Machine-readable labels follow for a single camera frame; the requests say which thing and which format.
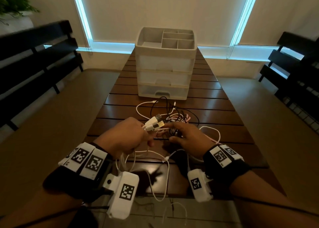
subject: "forearm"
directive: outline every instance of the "forearm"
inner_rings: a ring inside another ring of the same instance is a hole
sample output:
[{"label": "forearm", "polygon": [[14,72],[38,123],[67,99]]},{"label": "forearm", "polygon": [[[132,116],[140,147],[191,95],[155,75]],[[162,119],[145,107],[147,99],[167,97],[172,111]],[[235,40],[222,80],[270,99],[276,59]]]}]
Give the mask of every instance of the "forearm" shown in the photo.
[{"label": "forearm", "polygon": [[[294,207],[283,194],[252,171],[239,176],[230,186],[233,195]],[[241,221],[246,227],[319,227],[304,214],[291,210],[246,202],[235,198]]]},{"label": "forearm", "polygon": [[[2,218],[0,227],[15,227],[60,211],[80,207],[81,203],[81,200],[74,199],[67,194],[49,194],[41,189],[26,205]],[[64,228],[69,225],[75,214],[76,211],[30,227]]]}]

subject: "left hand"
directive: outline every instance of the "left hand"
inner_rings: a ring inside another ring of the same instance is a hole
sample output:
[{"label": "left hand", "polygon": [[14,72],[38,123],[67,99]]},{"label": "left hand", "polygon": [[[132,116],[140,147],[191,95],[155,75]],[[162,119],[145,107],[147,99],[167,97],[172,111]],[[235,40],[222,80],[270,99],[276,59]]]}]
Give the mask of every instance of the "left hand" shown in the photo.
[{"label": "left hand", "polygon": [[123,152],[126,154],[132,153],[142,141],[147,141],[147,144],[153,147],[156,131],[148,133],[142,129],[143,125],[137,119],[129,117],[104,132],[94,140],[94,143],[117,159]]}]

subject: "right hand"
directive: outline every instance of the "right hand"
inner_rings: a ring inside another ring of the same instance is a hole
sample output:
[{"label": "right hand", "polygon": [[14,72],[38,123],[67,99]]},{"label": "right hand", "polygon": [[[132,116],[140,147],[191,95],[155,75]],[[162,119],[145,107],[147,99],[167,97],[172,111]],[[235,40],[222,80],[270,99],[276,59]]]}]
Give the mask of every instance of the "right hand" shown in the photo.
[{"label": "right hand", "polygon": [[183,138],[171,136],[169,141],[179,144],[190,155],[196,158],[202,158],[203,155],[215,145],[200,129],[195,125],[186,124],[179,121],[166,123],[163,128],[174,128],[182,132]]}]

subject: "hand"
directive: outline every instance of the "hand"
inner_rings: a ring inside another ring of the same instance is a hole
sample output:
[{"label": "hand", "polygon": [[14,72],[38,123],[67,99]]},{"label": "hand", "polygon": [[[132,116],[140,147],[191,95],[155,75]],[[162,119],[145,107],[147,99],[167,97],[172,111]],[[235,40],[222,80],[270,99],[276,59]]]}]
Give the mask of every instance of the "hand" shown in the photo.
[{"label": "hand", "polygon": [[181,131],[183,138],[171,136],[169,141],[181,145],[185,151],[196,158],[202,158],[203,155],[214,145],[214,142],[212,142],[195,125],[173,121],[166,123],[163,128],[174,128]]},{"label": "hand", "polygon": [[142,129],[143,125],[137,119],[129,117],[104,132],[94,140],[94,143],[117,159],[123,152],[132,153],[133,149],[137,148],[142,141],[147,141],[147,144],[153,147],[156,131],[148,133]]}]

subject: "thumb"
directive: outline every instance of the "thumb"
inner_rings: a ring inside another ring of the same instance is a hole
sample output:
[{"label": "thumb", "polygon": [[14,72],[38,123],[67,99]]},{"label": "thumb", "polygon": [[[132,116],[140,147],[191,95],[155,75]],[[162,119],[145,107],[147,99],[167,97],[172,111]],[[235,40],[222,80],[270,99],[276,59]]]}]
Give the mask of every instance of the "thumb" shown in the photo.
[{"label": "thumb", "polygon": [[172,142],[172,143],[174,143],[174,144],[179,144],[179,145],[181,145],[181,146],[183,146],[183,144],[184,144],[184,142],[185,142],[184,139],[179,138],[179,137],[177,137],[177,136],[171,136],[171,137],[169,138],[169,141]]}]

